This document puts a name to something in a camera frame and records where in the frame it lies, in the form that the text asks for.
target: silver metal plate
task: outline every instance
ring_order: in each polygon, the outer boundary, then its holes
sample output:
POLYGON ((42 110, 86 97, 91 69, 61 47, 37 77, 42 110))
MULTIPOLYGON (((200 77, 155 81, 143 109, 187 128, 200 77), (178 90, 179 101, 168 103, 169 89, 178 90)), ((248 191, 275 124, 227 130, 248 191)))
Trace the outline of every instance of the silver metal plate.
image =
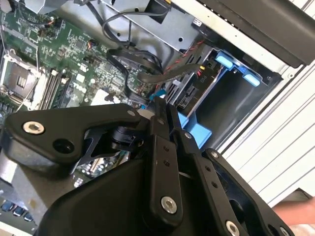
MULTIPOLYGON (((145 11, 150 0, 119 0, 115 1, 114 5, 111 4, 111 0, 102 1, 118 12, 126 12, 134 11, 136 8, 139 11, 145 11)), ((189 48, 198 35, 198 31, 191 26, 194 17, 184 14, 175 8, 172 8, 167 13, 162 24, 148 16, 130 15, 126 16, 126 18, 144 28, 176 51, 189 48)))

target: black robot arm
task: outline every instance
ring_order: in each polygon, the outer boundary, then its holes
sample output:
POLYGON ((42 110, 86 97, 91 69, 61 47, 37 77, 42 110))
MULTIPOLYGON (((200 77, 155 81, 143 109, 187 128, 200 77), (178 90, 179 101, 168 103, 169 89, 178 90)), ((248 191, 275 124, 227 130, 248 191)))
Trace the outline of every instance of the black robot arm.
POLYGON ((145 118, 115 104, 6 119, 0 177, 33 215, 35 235, 294 235, 218 152, 200 153, 174 106, 155 98, 151 110, 145 118), (73 189, 77 165, 120 150, 129 161, 73 189))

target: cable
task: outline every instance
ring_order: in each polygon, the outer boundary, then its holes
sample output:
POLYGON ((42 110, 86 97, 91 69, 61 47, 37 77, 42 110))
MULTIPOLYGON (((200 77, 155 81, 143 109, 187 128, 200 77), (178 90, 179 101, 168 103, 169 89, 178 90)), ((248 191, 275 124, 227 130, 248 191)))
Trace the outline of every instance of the cable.
POLYGON ((93 4, 89 1, 87 2, 87 6, 89 10, 93 13, 99 24, 102 26, 104 24, 103 18, 100 16, 96 8, 93 6, 93 4))
POLYGON ((141 105, 147 105, 150 100, 133 92, 129 87, 128 87, 128 77, 129 77, 129 72, 128 70, 118 61, 116 60, 113 56, 119 56, 120 53, 122 53, 123 51, 121 50, 116 50, 116 49, 110 49, 107 50, 106 52, 106 57, 107 60, 115 67, 117 68, 125 77, 125 95, 127 98, 129 98, 130 100, 139 103, 141 105))
POLYGON ((204 70, 204 67, 199 64, 186 64, 162 75, 138 73, 137 79, 146 84, 160 84, 176 80, 192 72, 197 72, 199 69, 204 70))
POLYGON ((205 40, 202 39, 202 40, 200 40, 199 42, 197 42, 194 46, 192 46, 191 48, 189 48, 189 50, 187 50, 187 51, 185 52, 185 54, 182 55, 181 58, 179 58, 177 61, 175 61, 174 64, 172 64, 171 66, 169 66, 169 67, 165 70, 165 72, 169 71, 169 70, 170 70, 171 68, 173 68, 176 64, 180 63, 185 57, 187 57, 188 53, 193 52, 194 50, 196 50, 196 49, 199 47, 199 45, 203 44, 204 41, 205 41, 205 40))
POLYGON ((34 26, 45 26, 45 25, 51 25, 54 21, 49 21, 49 22, 33 22, 30 21, 29 19, 27 19, 27 17, 24 15, 23 11, 22 11, 22 5, 25 6, 24 3, 22 3, 22 1, 19 1, 18 3, 18 10, 19 13, 21 15, 21 17, 29 24, 34 25, 34 26))
POLYGON ((164 13, 150 13, 150 12, 137 12, 137 11, 129 11, 129 12, 122 12, 122 13, 118 13, 110 18, 108 18, 106 21, 104 21, 103 25, 102 25, 102 31, 105 37, 107 37, 109 40, 119 44, 119 45, 123 45, 123 46, 129 46, 130 42, 129 41, 120 41, 116 36, 112 37, 111 35, 107 35, 107 24, 111 21, 114 21, 122 16, 126 16, 126 15, 137 15, 137 16, 164 16, 168 13, 168 11, 164 12, 164 13))

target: black cable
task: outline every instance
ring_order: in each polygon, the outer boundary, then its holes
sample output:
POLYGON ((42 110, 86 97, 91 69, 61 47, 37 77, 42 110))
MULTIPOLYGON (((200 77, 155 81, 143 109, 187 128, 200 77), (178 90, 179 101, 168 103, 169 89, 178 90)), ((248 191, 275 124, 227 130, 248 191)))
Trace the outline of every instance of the black cable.
POLYGON ((103 18, 100 16, 96 8, 93 6, 93 4, 89 1, 87 2, 87 6, 89 10, 93 13, 99 24, 102 26, 104 24, 103 18))
POLYGON ((167 14, 168 11, 165 11, 163 13, 150 13, 150 12, 137 12, 137 11, 129 11, 129 12, 122 12, 122 13, 118 13, 110 18, 108 18, 106 21, 104 21, 103 25, 102 25, 102 30, 103 30, 103 34, 105 35, 105 37, 107 37, 109 40, 119 44, 119 45, 123 45, 123 46, 128 46, 130 44, 129 41, 120 41, 116 36, 112 37, 112 36, 108 36, 106 33, 106 26, 109 22, 114 21, 122 16, 126 16, 126 15, 138 15, 138 16, 164 16, 167 14))
POLYGON ((192 72, 197 72, 200 69, 199 64, 186 64, 177 67, 166 74, 162 75, 149 75, 147 73, 138 73, 137 79, 146 84, 160 84, 166 83, 172 80, 179 79, 192 72))
MULTIPOLYGON (((88 8, 89 8, 89 10, 93 13, 93 15, 95 16, 95 18, 97 19, 97 21, 99 22, 99 24, 102 26, 102 28, 103 28, 103 33, 105 32, 107 35, 105 35, 105 36, 109 36, 110 37, 110 39, 111 38, 114 38, 115 40, 117 40, 117 42, 118 42, 118 44, 121 42, 113 33, 112 33, 112 31, 108 28, 108 27, 106 27, 106 26, 103 26, 104 25, 104 21, 103 21, 103 18, 100 16, 100 14, 98 13, 98 11, 96 10, 96 8, 93 6, 93 4, 91 3, 91 2, 88 2, 87 3, 87 6, 88 6, 88 8)), ((135 48, 135 45, 131 42, 131 26, 132 26, 132 22, 131 21, 129 21, 129 31, 128 31, 128 42, 129 42, 129 44, 128 44, 128 46, 126 47, 126 50, 128 51, 128 52, 130 52, 130 53, 133 53, 133 54, 136 54, 136 55, 146 55, 146 56, 149 56, 151 59, 152 59, 152 61, 154 62, 154 63, 156 63, 156 64, 158 64, 159 65, 159 67, 160 68, 162 68, 162 65, 161 65, 161 62, 160 62, 160 60, 159 60, 159 58, 156 56, 156 55, 154 55, 154 54, 152 54, 152 53, 150 53, 150 52, 148 52, 148 51, 144 51, 144 50, 137 50, 136 48, 135 48)))
POLYGON ((29 24, 34 25, 34 26, 45 26, 51 23, 50 22, 33 22, 30 21, 29 19, 27 19, 27 17, 24 15, 23 11, 22 11, 22 5, 25 5, 24 3, 22 3, 22 1, 18 2, 18 10, 19 10, 19 14, 21 15, 21 17, 29 24))
POLYGON ((129 77, 129 72, 128 70, 118 61, 116 60, 113 56, 122 56, 122 53, 125 53, 121 50, 117 50, 117 49, 110 49, 107 50, 106 52, 106 57, 107 60, 115 67, 117 68, 125 77, 125 95, 127 98, 129 98, 130 100, 142 104, 142 105, 147 105, 150 100, 133 92, 129 87, 128 87, 128 77, 129 77))

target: green circuit board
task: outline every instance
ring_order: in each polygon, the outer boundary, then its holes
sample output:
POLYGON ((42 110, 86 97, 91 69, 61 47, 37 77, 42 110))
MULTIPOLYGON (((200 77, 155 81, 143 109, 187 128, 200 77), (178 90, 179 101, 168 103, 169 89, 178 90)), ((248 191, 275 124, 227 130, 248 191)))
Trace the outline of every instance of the green circuit board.
MULTIPOLYGON (((23 12, 25 18, 31 21, 44 22, 50 17, 58 21, 58 25, 34 26, 21 17, 18 10, 0 14, 7 49, 14 49, 17 56, 33 65, 36 65, 38 50, 40 66, 47 71, 54 69, 66 77, 67 83, 60 83, 59 94, 52 98, 49 108, 90 105, 99 89, 112 94, 120 102, 132 104, 123 92, 124 77, 104 58, 108 50, 105 45, 97 43, 87 33, 58 16, 39 16, 25 8, 23 12), (90 40, 96 42, 93 49, 88 46, 90 40)), ((152 86, 136 79, 140 68, 130 64, 125 66, 130 72, 129 87, 146 96, 152 86)))

